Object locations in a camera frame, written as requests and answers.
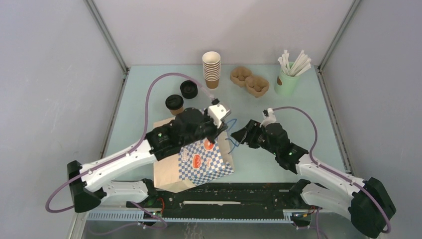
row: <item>stack of paper cups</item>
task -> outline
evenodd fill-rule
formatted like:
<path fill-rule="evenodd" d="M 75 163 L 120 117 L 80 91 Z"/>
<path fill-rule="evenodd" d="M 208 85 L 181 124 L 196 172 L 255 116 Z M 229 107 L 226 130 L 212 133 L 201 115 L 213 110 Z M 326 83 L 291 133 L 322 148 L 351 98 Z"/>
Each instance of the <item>stack of paper cups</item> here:
<path fill-rule="evenodd" d="M 209 51 L 202 56 L 204 79 L 207 87 L 215 89 L 218 86 L 221 74 L 221 57 L 215 51 Z"/>

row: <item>metal frame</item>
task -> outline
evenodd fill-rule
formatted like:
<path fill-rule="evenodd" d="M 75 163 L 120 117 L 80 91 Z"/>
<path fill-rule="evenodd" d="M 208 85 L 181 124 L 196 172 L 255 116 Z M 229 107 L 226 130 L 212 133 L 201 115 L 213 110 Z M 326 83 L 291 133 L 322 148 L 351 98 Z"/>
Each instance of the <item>metal frame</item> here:
<path fill-rule="evenodd" d="M 118 106 L 120 105 L 121 97 L 123 95 L 124 87 L 126 85 L 126 81 L 127 81 L 126 79 L 128 77 L 129 68 L 126 65 L 120 51 L 118 50 L 118 47 L 117 47 L 115 41 L 113 40 L 113 38 L 110 34 L 110 31 L 108 30 L 108 28 L 107 28 L 107 26 L 104 22 L 104 19 L 102 18 L 101 14 L 100 14 L 100 12 L 99 12 L 96 4 L 95 4 L 95 1 L 94 0 L 84 0 L 84 2 L 87 4 L 87 7 L 88 7 L 89 11 L 91 12 L 95 22 L 97 23 L 101 33 L 103 34 L 105 41 L 109 45 L 110 49 L 112 50 L 114 56 L 116 57 L 116 59 L 119 63 L 122 71 L 125 74 L 118 99 L 117 99 L 116 104 L 114 106 L 113 115 L 110 119 L 110 121 L 111 121 L 110 127 L 109 127 L 109 130 L 108 130 L 106 137 L 105 137 L 104 148 L 103 148 L 103 151 L 101 152 L 101 155 L 100 155 L 102 157 L 104 152 L 106 151 L 106 149 L 108 147 L 109 138 L 110 138 L 113 126 L 114 126 L 114 122 L 115 122 L 115 115 L 117 114 Z M 321 61 L 321 64 L 316 69 L 316 74 L 318 76 L 318 81 L 319 81 L 319 84 L 320 84 L 320 87 L 321 87 L 321 91 L 323 93 L 323 96 L 324 96 L 324 99 L 325 99 L 325 104 L 326 104 L 327 110 L 329 112 L 329 117 L 330 117 L 330 120 L 331 120 L 332 127 L 334 129 L 334 133 L 335 133 L 335 136 L 336 136 L 338 147 L 339 147 L 340 152 L 341 152 L 344 167 L 345 167 L 346 172 L 351 173 L 351 174 L 353 174 L 353 166 L 352 166 L 350 159 L 349 159 L 349 156 L 347 154 L 346 145 L 343 141 L 343 137 L 342 137 L 342 134 L 341 134 L 341 128 L 340 128 L 340 125 L 339 125 L 338 120 L 336 118 L 336 113 L 335 113 L 336 111 L 335 111 L 335 108 L 334 108 L 333 103 L 332 103 L 332 97 L 330 97 L 329 89 L 328 89 L 328 86 L 327 86 L 325 79 L 324 79 L 324 76 L 323 76 L 323 70 L 326 67 L 327 62 L 329 61 L 334 49 L 336 48 L 339 40 L 341 39 L 343 33 L 345 32 L 345 30 L 349 26 L 349 23 L 351 22 L 351 20 L 352 20 L 353 16 L 355 15 L 359 5 L 361 4 L 361 2 L 362 2 L 362 0 L 354 0 L 353 1 L 353 3 L 350 6 L 350 9 L 348 10 L 343 22 L 340 25 L 339 30 L 337 31 L 337 33 L 336 33 L 334 39 L 332 40 L 327 52 L 325 53 L 325 55 L 324 55 L 324 57 Z M 113 209 L 117 210 L 117 211 L 119 211 L 119 210 L 125 210 L 126 211 L 127 210 L 127 209 L 122 209 L 119 206 L 116 206 Z M 68 239 L 81 239 L 82 238 L 88 216 L 89 216 L 89 212 L 79 213 L 79 214 L 75 213 L 74 214 L 73 219 L 72 219 L 72 224 L 70 225 L 70 228 L 69 228 L 69 234 L 68 234 L 68 237 L 67 237 Z"/>

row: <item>robotic arm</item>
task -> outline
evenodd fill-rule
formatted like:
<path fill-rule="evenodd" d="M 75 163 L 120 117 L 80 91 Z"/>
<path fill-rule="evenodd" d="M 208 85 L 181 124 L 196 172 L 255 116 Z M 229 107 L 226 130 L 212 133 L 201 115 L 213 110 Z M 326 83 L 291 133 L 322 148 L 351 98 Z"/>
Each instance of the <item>robotic arm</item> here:
<path fill-rule="evenodd" d="M 345 174 L 311 158 L 306 149 L 290 142 L 287 132 L 276 122 L 272 108 L 264 110 L 263 115 L 262 123 L 250 120 L 231 136 L 251 148 L 267 150 L 275 155 L 282 168 L 301 176 L 303 179 L 290 190 L 292 196 L 298 197 L 298 202 L 338 213 L 351 220 L 366 236 L 376 238 L 386 221 L 372 199 L 359 187 L 370 193 L 390 219 L 396 213 L 396 208 L 383 184 L 375 178 L 365 181 Z"/>
<path fill-rule="evenodd" d="M 69 179 L 88 171 L 70 184 L 75 212 L 86 212 L 99 204 L 141 202 L 156 194 L 152 181 L 148 179 L 138 182 L 112 180 L 136 167 L 177 154 L 183 146 L 198 140 L 207 138 L 214 143 L 218 135 L 227 129 L 224 119 L 230 110 L 218 100 L 212 104 L 204 113 L 194 108 L 185 109 L 174 120 L 147 133 L 140 144 L 133 144 L 106 158 L 82 165 L 78 161 L 70 162 L 67 165 Z M 92 170 L 105 162 L 109 164 Z"/>

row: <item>gray floor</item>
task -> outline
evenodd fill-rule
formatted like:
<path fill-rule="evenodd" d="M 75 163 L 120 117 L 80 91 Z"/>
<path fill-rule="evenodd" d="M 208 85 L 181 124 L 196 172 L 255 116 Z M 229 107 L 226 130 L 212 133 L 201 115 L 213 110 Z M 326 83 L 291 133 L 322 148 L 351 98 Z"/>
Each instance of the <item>gray floor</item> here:
<path fill-rule="evenodd" d="M 350 221 L 336 214 L 321 214 L 320 228 L 329 239 L 365 239 Z M 94 232 L 107 232 L 126 223 L 87 222 Z M 297 231 L 290 224 L 171 223 L 165 230 L 132 226 L 107 236 L 84 233 L 85 239 L 316 239 L 315 230 Z"/>

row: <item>white wall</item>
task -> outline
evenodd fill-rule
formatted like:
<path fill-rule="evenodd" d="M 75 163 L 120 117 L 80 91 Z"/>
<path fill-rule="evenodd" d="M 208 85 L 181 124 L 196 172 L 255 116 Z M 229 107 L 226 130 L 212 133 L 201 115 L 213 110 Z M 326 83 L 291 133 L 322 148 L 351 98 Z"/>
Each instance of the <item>white wall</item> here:
<path fill-rule="evenodd" d="M 65 238 L 73 212 L 44 203 L 99 157 L 122 73 L 82 0 L 2 0 L 0 76 L 1 238 Z"/>
<path fill-rule="evenodd" d="M 128 65 L 276 64 L 304 49 L 318 65 L 352 0 L 97 0 Z"/>
<path fill-rule="evenodd" d="M 422 1 L 363 1 L 325 76 L 358 175 L 397 207 L 388 238 L 421 238 Z"/>

